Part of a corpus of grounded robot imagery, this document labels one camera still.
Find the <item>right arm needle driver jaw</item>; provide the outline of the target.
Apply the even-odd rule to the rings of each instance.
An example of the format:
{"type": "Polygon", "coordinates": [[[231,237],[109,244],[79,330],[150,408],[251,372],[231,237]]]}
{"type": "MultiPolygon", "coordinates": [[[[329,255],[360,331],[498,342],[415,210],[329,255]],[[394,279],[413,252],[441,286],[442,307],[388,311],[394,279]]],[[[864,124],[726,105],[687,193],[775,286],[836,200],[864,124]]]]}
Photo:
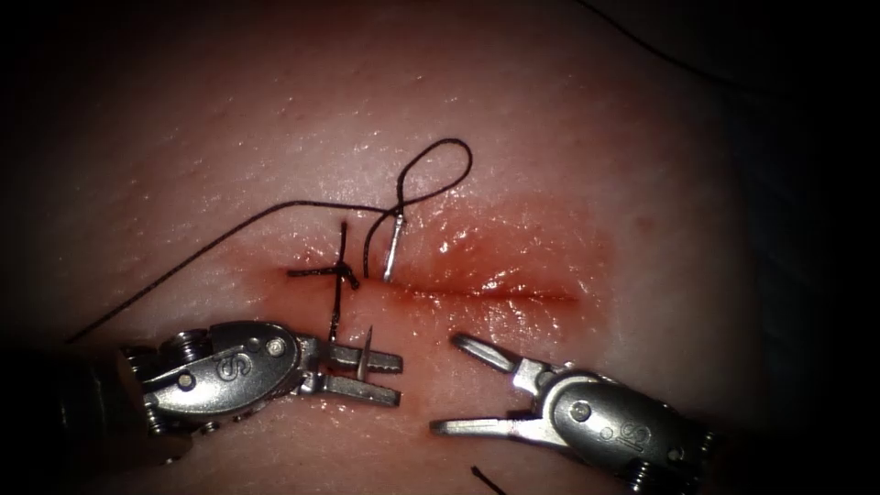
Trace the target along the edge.
{"type": "Polygon", "coordinates": [[[523,356],[472,335],[456,333],[450,337],[450,342],[469,356],[502,373],[514,374],[528,362],[523,356]]]}
{"type": "Polygon", "coordinates": [[[497,437],[538,446],[569,448],[549,420],[532,419],[458,419],[431,421],[429,430],[436,435],[497,437]]]}

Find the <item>left arm needle driver jaw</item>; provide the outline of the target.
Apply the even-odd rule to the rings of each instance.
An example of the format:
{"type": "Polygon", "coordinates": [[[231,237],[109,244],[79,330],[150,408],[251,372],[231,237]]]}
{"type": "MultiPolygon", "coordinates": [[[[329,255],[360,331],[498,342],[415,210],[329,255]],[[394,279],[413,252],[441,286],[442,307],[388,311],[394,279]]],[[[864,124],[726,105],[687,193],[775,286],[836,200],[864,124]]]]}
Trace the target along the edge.
{"type": "MultiPolygon", "coordinates": [[[[361,347],[343,346],[335,343],[321,344],[321,360],[334,370],[357,371],[363,355],[361,347]]],[[[403,358],[399,355],[370,350],[366,357],[369,373],[400,374],[403,358]]]]}
{"type": "Polygon", "coordinates": [[[399,407],[402,397],[397,390],[335,375],[322,376],[318,381],[317,390],[382,407],[399,407]]]}

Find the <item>right arm needle driver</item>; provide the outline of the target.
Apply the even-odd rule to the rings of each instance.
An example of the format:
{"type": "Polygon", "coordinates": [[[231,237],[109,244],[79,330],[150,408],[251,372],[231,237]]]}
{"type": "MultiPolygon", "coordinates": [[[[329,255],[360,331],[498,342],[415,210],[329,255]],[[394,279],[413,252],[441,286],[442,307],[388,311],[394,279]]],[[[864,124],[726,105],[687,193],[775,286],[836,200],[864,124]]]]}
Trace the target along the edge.
{"type": "Polygon", "coordinates": [[[662,401],[594,372],[529,358],[512,384],[534,397],[534,417],[515,421],[516,437],[560,447],[634,492],[699,491],[715,436],[662,401]]]}

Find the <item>left arm needle driver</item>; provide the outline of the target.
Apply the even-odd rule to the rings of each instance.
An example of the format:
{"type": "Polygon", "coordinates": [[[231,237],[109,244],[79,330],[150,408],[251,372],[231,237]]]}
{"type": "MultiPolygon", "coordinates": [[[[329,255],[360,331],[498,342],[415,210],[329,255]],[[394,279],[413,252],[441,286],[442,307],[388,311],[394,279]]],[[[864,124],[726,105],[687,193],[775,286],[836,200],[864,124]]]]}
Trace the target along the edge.
{"type": "Polygon", "coordinates": [[[183,331],[157,347],[123,348],[154,435],[210,431],[268,402],[313,392],[323,344],[281,324],[234,321],[183,331]]]}

